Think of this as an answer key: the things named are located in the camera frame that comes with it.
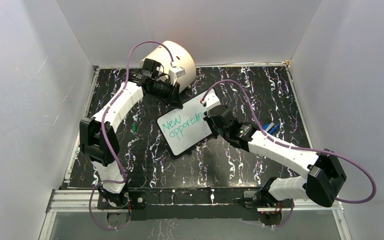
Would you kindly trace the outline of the black framed whiteboard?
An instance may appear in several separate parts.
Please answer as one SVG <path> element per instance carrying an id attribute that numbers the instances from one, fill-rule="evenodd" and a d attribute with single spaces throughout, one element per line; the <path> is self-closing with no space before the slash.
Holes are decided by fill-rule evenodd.
<path id="1" fill-rule="evenodd" d="M 160 116 L 156 122 L 171 152 L 178 156 L 212 134 L 204 120 L 206 107 L 201 104 L 202 92 L 183 104 Z"/>

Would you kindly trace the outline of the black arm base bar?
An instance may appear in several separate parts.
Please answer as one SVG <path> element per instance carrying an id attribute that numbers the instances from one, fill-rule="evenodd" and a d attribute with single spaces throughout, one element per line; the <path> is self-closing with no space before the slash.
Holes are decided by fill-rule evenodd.
<path id="1" fill-rule="evenodd" d="M 100 190 L 96 207 L 127 213 L 133 221 L 240 219 L 278 224 L 287 204 L 263 196 L 259 187 L 131 187 L 118 195 Z"/>

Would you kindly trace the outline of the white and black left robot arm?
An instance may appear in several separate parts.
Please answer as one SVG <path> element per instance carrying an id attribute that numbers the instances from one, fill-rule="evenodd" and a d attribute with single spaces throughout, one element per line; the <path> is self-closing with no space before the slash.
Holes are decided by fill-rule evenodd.
<path id="1" fill-rule="evenodd" d="M 124 84 L 99 112 L 81 119 L 80 151 L 96 168 L 100 178 L 96 188 L 112 207 L 124 208 L 130 201 L 126 170 L 118 157 L 120 145 L 116 131 L 122 120 L 144 95 L 158 97 L 167 105 L 181 109 L 180 94 L 195 78 L 194 68 L 187 70 L 145 58 L 138 70 L 127 70 Z"/>

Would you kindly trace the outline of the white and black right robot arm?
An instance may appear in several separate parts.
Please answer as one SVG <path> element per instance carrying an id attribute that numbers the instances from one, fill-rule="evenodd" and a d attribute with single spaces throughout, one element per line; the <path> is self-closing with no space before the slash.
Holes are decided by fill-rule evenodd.
<path id="1" fill-rule="evenodd" d="M 347 176 L 336 156 L 328 152 L 295 149 L 294 145 L 264 133 L 257 125 L 240 122 L 225 105 L 217 105 L 205 114 L 214 136 L 221 136 L 231 146 L 273 160 L 298 174 L 297 177 L 270 178 L 258 193 L 245 197 L 244 204 L 275 207 L 283 200 L 303 199 L 329 208 Z"/>

